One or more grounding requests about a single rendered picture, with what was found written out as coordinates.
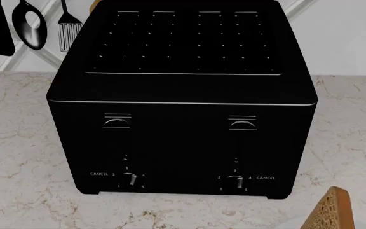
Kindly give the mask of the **black hanging spoon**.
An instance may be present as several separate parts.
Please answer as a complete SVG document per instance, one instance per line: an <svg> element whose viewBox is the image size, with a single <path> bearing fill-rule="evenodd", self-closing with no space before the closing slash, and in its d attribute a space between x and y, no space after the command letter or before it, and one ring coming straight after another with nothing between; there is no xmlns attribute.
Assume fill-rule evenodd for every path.
<svg viewBox="0 0 366 229"><path fill-rule="evenodd" d="M26 20L27 13L35 13L39 19L39 27L33 28ZM47 40L47 24L44 16L33 5L26 0L20 0L13 9L12 23L18 37L31 49L38 51L42 49Z"/></svg>

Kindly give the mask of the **black four-slot toaster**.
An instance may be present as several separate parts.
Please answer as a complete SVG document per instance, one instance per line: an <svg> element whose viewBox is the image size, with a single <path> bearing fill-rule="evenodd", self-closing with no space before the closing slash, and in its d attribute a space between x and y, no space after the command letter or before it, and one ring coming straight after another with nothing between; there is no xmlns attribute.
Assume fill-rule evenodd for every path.
<svg viewBox="0 0 366 229"><path fill-rule="evenodd" d="M81 193L275 200L292 192L318 102L276 0L101 0L46 99ZM106 113L132 126L103 128ZM257 131L228 116L256 116Z"/></svg>

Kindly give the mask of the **black toaster lever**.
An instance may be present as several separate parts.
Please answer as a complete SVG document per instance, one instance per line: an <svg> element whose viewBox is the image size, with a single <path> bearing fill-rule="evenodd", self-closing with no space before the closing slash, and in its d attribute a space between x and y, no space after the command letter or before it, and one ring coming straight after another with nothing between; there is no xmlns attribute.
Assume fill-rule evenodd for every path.
<svg viewBox="0 0 366 229"><path fill-rule="evenodd" d="M229 130L257 131L256 116L228 116Z"/></svg>
<svg viewBox="0 0 366 229"><path fill-rule="evenodd" d="M132 126L131 114L104 114L103 128L130 128Z"/></svg>

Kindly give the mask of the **black slotted spatula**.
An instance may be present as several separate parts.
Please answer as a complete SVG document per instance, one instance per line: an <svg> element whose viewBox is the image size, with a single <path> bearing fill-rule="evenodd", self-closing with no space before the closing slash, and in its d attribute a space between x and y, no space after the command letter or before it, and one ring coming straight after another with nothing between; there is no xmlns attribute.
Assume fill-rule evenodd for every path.
<svg viewBox="0 0 366 229"><path fill-rule="evenodd" d="M58 21L59 49L68 52L83 24L68 12L65 0L61 0L61 5L63 15Z"/></svg>

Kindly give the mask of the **black toaster dial knob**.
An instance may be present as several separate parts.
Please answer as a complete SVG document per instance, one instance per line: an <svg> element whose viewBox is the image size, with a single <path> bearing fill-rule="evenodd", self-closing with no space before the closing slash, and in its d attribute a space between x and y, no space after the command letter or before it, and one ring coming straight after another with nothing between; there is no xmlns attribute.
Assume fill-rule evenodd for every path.
<svg viewBox="0 0 366 229"><path fill-rule="evenodd" d="M232 190L241 190L243 188L244 178L238 175L232 175L225 178L226 186Z"/></svg>
<svg viewBox="0 0 366 229"><path fill-rule="evenodd" d="M138 176L133 173L123 173L122 179L121 179L121 184L124 187L133 187L133 186L135 186L137 178L138 178Z"/></svg>

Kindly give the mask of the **brown toasted bread slice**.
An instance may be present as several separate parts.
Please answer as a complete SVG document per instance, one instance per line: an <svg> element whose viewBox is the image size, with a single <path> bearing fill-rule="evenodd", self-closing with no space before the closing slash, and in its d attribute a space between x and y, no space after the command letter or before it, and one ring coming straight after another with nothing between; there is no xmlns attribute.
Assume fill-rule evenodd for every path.
<svg viewBox="0 0 366 229"><path fill-rule="evenodd" d="M349 193L337 186L331 186L301 229L355 229Z"/></svg>

